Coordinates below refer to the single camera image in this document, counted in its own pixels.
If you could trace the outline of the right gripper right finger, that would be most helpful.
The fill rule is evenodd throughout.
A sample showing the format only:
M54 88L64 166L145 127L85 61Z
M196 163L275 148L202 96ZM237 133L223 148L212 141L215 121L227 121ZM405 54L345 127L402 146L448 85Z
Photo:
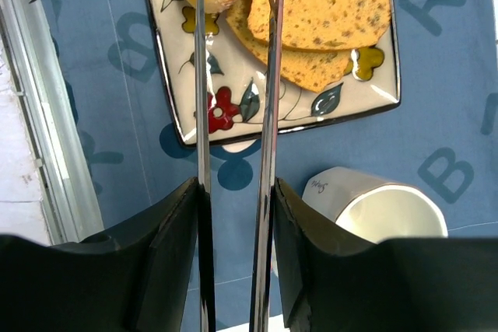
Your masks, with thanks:
M274 237L284 325L292 331L495 331L494 238L369 243L282 179Z

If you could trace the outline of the silver metal tongs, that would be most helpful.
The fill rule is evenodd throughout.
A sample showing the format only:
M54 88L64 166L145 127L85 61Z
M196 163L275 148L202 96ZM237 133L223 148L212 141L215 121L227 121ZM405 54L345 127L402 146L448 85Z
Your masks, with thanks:
M268 329L270 274L272 259L272 215L275 191L275 156L279 120L279 85L282 54L284 0L268 0L270 5L265 113L261 132L259 179L251 311L248 329ZM195 109L198 154L198 262L200 329L216 328L214 260L212 240L211 170L207 86L209 70L205 47L205 0L195 6Z

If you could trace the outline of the herb bread slice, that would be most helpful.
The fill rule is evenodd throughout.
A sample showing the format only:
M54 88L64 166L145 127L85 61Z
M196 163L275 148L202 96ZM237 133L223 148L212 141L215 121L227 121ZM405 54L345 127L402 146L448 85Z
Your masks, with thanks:
M295 51L368 47L390 23L390 0L284 0L282 45Z
M248 29L251 2L237 0L228 9L226 22L244 47L259 61L266 63L268 47L258 42ZM345 75L350 54L350 51L315 53L282 50L281 76L303 89L319 93Z

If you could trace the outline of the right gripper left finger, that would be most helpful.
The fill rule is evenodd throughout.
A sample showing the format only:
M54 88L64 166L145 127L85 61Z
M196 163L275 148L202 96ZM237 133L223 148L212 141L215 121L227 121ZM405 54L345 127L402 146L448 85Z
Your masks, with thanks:
M3 331L178 331L195 252L198 181L79 243L1 238Z

